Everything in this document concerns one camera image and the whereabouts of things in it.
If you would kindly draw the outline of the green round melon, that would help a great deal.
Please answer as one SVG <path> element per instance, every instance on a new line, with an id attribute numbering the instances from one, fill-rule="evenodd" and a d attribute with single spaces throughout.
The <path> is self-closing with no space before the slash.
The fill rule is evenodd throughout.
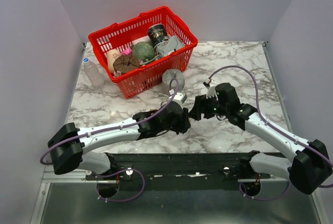
<path id="1" fill-rule="evenodd" d="M 138 42 L 132 48 L 133 56 L 137 57 L 139 61 L 150 61 L 155 57 L 153 46 L 148 42 Z"/>

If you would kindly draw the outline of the red plastic shopping basket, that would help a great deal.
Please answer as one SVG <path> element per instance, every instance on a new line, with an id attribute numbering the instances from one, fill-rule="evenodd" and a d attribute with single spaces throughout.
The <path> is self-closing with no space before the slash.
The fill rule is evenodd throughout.
<path id="1" fill-rule="evenodd" d="M 95 31 L 88 39 L 125 98 L 160 84 L 168 69 L 184 71 L 198 44 L 186 23 L 166 6 Z"/>

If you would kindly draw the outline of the grey wrapped bundle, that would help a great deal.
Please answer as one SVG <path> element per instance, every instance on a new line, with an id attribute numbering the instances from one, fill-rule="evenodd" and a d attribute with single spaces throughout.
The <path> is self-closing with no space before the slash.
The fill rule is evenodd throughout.
<path id="1" fill-rule="evenodd" d="M 164 41 L 157 45 L 156 52 L 158 58 L 163 58 L 170 55 L 173 52 L 183 48 L 185 44 L 176 36 L 170 37 L 167 41 Z"/>

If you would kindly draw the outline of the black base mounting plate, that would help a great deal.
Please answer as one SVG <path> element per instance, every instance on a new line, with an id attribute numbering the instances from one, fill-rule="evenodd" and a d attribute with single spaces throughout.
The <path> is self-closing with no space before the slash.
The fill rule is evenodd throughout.
<path id="1" fill-rule="evenodd" d="M 111 170 L 102 178 L 95 173 L 85 178 L 95 181 L 102 195 L 146 191 L 237 191 L 245 185 L 249 195 L 258 195 L 269 174 L 254 172 L 250 153 L 208 154 L 113 154 Z"/>

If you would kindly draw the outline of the clear plastic water bottle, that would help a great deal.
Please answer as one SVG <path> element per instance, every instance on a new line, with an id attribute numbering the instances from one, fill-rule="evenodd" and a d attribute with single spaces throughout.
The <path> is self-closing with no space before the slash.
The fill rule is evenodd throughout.
<path id="1" fill-rule="evenodd" d="M 89 58 L 83 59 L 84 72 L 94 88 L 101 88 L 104 84 L 104 79 L 100 74 L 96 64 Z"/>

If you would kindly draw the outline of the brown fabric pouch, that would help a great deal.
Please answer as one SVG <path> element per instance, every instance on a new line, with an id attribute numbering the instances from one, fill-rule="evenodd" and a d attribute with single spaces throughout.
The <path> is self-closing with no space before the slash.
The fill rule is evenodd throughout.
<path id="1" fill-rule="evenodd" d="M 140 63 L 138 58 L 132 54 L 122 55 L 113 63 L 114 72 L 120 74 L 131 72 L 139 67 Z"/>

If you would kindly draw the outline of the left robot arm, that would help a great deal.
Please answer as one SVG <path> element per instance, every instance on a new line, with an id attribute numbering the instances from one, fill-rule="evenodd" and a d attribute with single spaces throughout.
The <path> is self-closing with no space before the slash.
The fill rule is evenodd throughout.
<path id="1" fill-rule="evenodd" d="M 135 114 L 119 123 L 80 131 L 67 123 L 48 141 L 54 173 L 63 175 L 75 169 L 90 170 L 109 180 L 115 175 L 115 162 L 107 154 L 93 150 L 110 144 L 153 138 L 163 131 L 185 133 L 190 127 L 188 109 L 172 101 L 159 110 Z"/>

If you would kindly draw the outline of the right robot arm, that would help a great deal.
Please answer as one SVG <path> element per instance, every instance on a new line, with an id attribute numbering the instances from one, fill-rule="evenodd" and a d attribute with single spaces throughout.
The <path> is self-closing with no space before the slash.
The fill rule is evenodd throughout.
<path id="1" fill-rule="evenodd" d="M 266 173 L 289 180 L 304 194 L 312 194 L 317 188 L 323 188 L 323 183 L 332 175 L 327 148 L 322 141 L 308 141 L 269 121 L 257 108 L 241 103 L 230 83 L 210 86 L 206 95 L 196 96 L 189 117 L 196 121 L 225 117 L 283 155 L 275 157 L 254 152 L 239 165 L 240 174 L 245 178 Z"/>

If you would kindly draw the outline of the brass padlock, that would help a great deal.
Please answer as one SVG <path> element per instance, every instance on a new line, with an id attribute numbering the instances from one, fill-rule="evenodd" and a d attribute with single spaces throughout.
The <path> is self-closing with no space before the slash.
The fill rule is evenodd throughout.
<path id="1" fill-rule="evenodd" d="M 160 105 L 160 107 L 163 107 L 165 104 L 167 104 L 168 103 L 168 100 L 163 100 L 162 102 L 161 102 L 161 105 Z"/>

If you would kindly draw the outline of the black printed can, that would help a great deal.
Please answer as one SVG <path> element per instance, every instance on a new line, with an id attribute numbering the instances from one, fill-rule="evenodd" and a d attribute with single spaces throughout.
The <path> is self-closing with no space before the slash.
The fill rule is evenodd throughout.
<path id="1" fill-rule="evenodd" d="M 159 44 L 168 41 L 170 38 L 164 24 L 162 23 L 154 24 L 149 27 L 147 35 L 149 36 L 154 49 Z"/>

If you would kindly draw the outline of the grey taped cylinder roll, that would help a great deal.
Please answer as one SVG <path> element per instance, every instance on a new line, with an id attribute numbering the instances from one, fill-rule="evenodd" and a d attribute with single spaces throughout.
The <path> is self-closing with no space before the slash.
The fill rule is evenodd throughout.
<path id="1" fill-rule="evenodd" d="M 162 74 L 162 91 L 165 95 L 170 95 L 169 90 L 176 88 L 178 81 L 178 91 L 181 92 L 185 86 L 183 73 L 178 69 L 168 69 Z"/>

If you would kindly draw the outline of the pink small box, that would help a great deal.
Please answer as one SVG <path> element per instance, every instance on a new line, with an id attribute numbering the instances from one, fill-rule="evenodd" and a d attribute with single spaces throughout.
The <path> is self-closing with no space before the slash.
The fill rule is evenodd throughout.
<path id="1" fill-rule="evenodd" d="M 129 47 L 129 48 L 126 48 L 122 53 L 121 55 L 129 55 L 132 53 L 132 49 Z"/>

